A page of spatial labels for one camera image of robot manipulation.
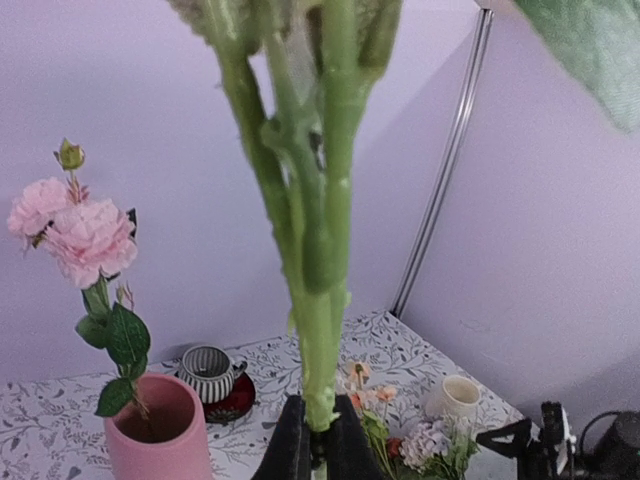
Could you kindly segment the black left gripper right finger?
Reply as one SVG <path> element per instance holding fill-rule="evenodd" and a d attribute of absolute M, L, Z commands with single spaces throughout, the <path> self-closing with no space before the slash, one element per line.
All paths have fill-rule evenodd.
<path fill-rule="evenodd" d="M 327 434 L 328 479 L 384 479 L 360 419 L 347 395 L 335 397 L 334 412 L 339 417 L 332 422 Z"/>

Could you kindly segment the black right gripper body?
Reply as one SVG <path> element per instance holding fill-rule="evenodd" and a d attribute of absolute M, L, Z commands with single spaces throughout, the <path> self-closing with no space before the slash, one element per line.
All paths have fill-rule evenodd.
<path fill-rule="evenodd" d="M 637 411 L 609 411 L 594 417 L 588 427 L 611 416 L 612 423 L 596 442 L 584 449 L 585 433 L 577 437 L 574 474 L 566 467 L 559 479 L 637 479 L 639 477 L 639 413 Z M 538 438 L 528 446 L 519 460 L 521 479 L 550 479 L 543 445 Z"/>

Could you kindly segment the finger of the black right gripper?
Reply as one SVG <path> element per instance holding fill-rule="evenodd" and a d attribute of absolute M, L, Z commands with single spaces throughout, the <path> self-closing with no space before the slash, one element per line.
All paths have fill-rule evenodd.
<path fill-rule="evenodd" d="M 505 458 L 517 459 L 523 456 L 531 442 L 533 422 L 524 418 L 498 429 L 476 435 L 476 443 Z"/>

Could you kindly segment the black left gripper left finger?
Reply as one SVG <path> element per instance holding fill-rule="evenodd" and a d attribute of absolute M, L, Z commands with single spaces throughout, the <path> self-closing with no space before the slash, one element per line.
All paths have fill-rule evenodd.
<path fill-rule="evenodd" d="M 309 480 L 311 438 L 300 395 L 287 398 L 252 480 Z"/>

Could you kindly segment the orange blossom flower stem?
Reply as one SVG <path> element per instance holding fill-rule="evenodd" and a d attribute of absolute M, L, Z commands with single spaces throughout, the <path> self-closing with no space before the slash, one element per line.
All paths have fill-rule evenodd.
<path fill-rule="evenodd" d="M 345 391 L 360 419 L 369 446 L 388 479 L 396 479 L 390 453 L 388 410 L 396 396 L 392 386 L 369 387 L 370 367 L 361 361 L 349 361 L 344 380 Z"/>

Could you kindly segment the pink peony flower stem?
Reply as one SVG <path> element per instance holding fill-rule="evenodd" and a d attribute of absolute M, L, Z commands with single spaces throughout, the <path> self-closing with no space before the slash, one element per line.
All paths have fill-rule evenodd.
<path fill-rule="evenodd" d="M 96 416 L 111 418 L 132 407 L 151 431 L 140 386 L 151 335 L 134 311 L 131 288 L 109 289 L 137 257 L 136 213 L 119 209 L 110 199 L 91 199 L 76 175 L 86 159 L 81 145 L 63 139 L 53 156 L 66 179 L 50 177 L 26 186 L 12 202 L 8 230 L 26 250 L 44 249 L 80 290 L 85 314 L 75 331 L 91 347 L 106 351 L 117 368 L 116 378 L 100 393 Z"/>

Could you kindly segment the peach rose flower stem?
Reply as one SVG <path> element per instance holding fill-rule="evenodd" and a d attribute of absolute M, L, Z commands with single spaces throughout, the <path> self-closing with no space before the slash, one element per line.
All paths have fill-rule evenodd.
<path fill-rule="evenodd" d="M 337 419 L 354 141 L 388 67 L 398 1 L 176 1 L 217 56 L 291 297 L 306 421 Z"/>

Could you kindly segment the rust red rose stem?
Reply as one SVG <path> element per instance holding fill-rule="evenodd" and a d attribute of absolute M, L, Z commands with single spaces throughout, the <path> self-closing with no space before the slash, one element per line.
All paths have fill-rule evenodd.
<path fill-rule="evenodd" d="M 400 457 L 402 446 L 402 439 L 397 437 L 389 437 L 386 440 L 386 453 L 390 461 L 395 461 Z"/>

